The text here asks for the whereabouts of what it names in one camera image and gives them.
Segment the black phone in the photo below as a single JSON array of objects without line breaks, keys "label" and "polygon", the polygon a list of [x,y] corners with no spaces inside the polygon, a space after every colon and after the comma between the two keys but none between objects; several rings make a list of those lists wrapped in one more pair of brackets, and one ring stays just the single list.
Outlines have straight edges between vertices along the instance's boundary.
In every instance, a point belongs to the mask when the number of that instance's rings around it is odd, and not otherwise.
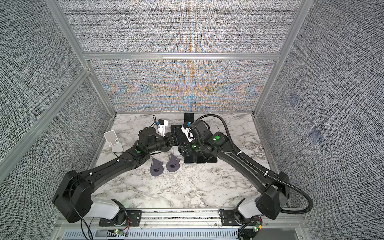
[{"label": "black phone", "polygon": [[171,133],[172,133],[172,136],[177,140],[182,138],[185,135],[182,131],[182,125],[172,125]]},{"label": "black phone", "polygon": [[205,164],[206,159],[201,155],[195,156],[195,162],[196,162],[196,164]]},{"label": "black phone", "polygon": [[196,162],[195,156],[185,156],[184,157],[184,163],[185,164],[193,164],[195,162]]},{"label": "black phone", "polygon": [[206,158],[206,163],[217,163],[217,162],[218,162],[218,159],[215,156],[210,155]]},{"label": "black phone", "polygon": [[194,113],[184,113],[184,122],[185,123],[193,123],[195,121]]}]

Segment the black phone back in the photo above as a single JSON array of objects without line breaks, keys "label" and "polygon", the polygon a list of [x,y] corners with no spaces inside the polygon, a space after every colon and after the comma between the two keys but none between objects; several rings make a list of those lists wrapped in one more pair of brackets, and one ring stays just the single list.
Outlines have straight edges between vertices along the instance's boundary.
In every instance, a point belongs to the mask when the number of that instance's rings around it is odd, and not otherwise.
[{"label": "black phone back", "polygon": [[195,121],[194,113],[184,113],[184,122],[185,123],[193,123]]}]

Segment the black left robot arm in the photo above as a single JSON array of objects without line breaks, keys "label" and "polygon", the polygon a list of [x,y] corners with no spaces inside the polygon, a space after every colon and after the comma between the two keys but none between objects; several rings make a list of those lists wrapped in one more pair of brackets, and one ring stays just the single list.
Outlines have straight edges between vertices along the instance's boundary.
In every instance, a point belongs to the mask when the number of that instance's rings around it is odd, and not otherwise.
[{"label": "black left robot arm", "polygon": [[106,203],[92,199],[92,193],[115,177],[143,165],[154,152],[165,153],[185,135],[175,126],[161,136],[153,127],[139,131],[134,145],[115,159],[80,173],[72,170],[65,174],[54,197],[53,204],[67,219],[75,223],[85,217],[101,218],[114,225],[122,225],[127,218],[125,207],[117,200]]}]

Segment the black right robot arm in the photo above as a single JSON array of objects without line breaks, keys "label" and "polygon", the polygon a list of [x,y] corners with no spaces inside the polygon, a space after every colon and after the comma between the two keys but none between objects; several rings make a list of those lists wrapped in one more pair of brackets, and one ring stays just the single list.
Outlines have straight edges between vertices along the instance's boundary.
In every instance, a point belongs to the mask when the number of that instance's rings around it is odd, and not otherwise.
[{"label": "black right robot arm", "polygon": [[201,119],[184,124],[181,130],[184,136],[178,146],[183,154],[199,155],[207,161],[217,158],[228,163],[260,193],[260,196],[246,198],[236,206],[235,215],[239,221],[257,215],[275,220],[284,211],[290,194],[289,177],[285,173],[276,174],[258,164],[234,144],[229,131],[213,134]]}]

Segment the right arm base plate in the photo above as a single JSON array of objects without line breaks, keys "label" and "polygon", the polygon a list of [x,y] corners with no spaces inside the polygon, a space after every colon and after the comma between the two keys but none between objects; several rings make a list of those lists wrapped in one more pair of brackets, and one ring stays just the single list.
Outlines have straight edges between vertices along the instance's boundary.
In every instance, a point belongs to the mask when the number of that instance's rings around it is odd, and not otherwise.
[{"label": "right arm base plate", "polygon": [[234,209],[219,209],[218,210],[219,217],[221,219],[222,226],[240,226],[240,224],[235,219],[235,211]]}]

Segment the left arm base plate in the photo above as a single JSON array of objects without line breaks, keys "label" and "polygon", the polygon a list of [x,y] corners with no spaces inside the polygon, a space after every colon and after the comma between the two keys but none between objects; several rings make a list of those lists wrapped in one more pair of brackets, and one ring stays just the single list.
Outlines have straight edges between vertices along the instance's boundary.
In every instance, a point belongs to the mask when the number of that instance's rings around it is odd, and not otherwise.
[{"label": "left arm base plate", "polygon": [[125,210],[119,211],[111,220],[101,218],[99,227],[138,227],[142,218],[141,210]]}]

